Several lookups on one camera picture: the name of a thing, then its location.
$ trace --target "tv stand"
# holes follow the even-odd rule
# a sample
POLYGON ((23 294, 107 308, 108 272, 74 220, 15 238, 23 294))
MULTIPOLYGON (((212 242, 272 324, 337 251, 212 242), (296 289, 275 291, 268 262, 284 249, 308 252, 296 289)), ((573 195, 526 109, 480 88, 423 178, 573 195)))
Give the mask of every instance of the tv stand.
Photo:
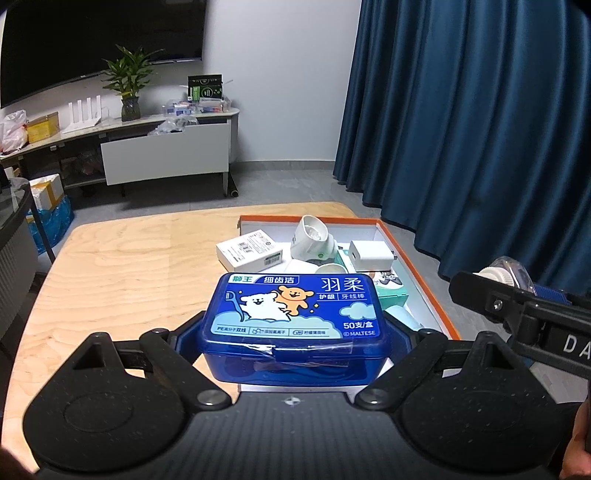
POLYGON ((2 157, 2 166, 19 165, 26 178, 34 160, 64 149, 71 156, 76 140, 95 137, 105 167, 105 175, 93 174, 63 179, 64 188, 96 183, 124 185, 133 181, 161 179, 202 173, 219 173, 225 196, 237 196, 229 175, 229 164, 238 155, 238 114, 236 108, 223 113, 201 113, 198 125, 164 135, 147 135, 167 119, 151 115, 138 120, 103 119, 94 127, 58 133, 13 154, 2 157))

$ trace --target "gray floor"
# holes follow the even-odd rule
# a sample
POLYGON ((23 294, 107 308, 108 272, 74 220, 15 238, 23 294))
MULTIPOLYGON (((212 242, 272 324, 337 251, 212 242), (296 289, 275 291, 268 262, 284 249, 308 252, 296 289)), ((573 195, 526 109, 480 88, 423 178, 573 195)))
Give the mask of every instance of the gray floor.
MULTIPOLYGON (((377 218, 380 214, 379 209, 362 204, 361 194, 349 193, 337 183, 330 163, 258 163, 234 169, 233 176, 240 192, 236 199, 222 196, 221 178, 217 174, 129 184, 126 198, 121 197, 118 187, 98 186, 92 197, 70 191, 76 217, 69 232, 85 223, 117 218, 269 203, 335 201, 344 203, 360 217, 377 218)), ((437 275, 439 262, 414 249, 412 232, 395 226, 389 228, 463 338, 474 339, 481 330, 493 330, 507 337, 498 325, 451 301, 447 292, 449 284, 437 275)), ((56 254, 64 241, 65 238, 56 246, 56 254)), ((42 255, 40 270, 47 271, 49 266, 47 255, 42 255)), ((540 364, 535 364, 532 372, 559 402, 586 398, 586 381, 580 378, 540 364)))

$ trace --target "blue plastic box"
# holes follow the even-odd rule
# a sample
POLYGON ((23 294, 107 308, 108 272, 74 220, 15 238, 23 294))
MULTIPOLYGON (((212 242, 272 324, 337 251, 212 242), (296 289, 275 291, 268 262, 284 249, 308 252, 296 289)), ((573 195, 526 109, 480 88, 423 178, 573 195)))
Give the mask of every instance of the blue plastic box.
POLYGON ((197 345, 220 381, 285 387, 366 385, 411 350, 363 274, 226 274, 197 345))

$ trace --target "human hand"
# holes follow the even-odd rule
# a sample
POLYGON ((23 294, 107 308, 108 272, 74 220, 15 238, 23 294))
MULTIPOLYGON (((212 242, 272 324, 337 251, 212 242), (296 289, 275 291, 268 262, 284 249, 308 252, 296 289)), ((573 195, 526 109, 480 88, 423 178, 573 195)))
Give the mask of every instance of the human hand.
POLYGON ((566 447, 560 479, 571 475, 591 475, 591 454, 585 451, 589 429, 589 400, 583 402, 574 418, 573 437, 566 447))

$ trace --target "black box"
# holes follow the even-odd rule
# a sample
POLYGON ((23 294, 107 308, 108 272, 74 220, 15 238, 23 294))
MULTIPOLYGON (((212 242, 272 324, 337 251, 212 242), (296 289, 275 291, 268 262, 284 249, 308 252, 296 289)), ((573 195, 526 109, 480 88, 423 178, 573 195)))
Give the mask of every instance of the black box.
POLYGON ((189 77, 187 99, 198 102, 201 98, 223 98, 221 75, 193 75, 189 77))

